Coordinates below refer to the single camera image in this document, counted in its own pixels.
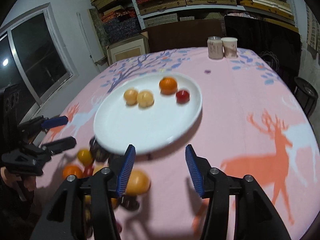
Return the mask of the person's left hand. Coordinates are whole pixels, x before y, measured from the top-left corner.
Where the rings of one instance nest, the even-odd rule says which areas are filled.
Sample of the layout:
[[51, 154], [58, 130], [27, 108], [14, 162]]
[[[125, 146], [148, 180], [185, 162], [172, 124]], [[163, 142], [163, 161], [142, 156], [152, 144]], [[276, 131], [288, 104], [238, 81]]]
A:
[[36, 177], [35, 176], [28, 176], [25, 179], [10, 173], [5, 167], [1, 167], [1, 178], [4, 183], [9, 186], [13, 187], [14, 183], [17, 181], [22, 181], [24, 187], [29, 191], [34, 191], [36, 189]]

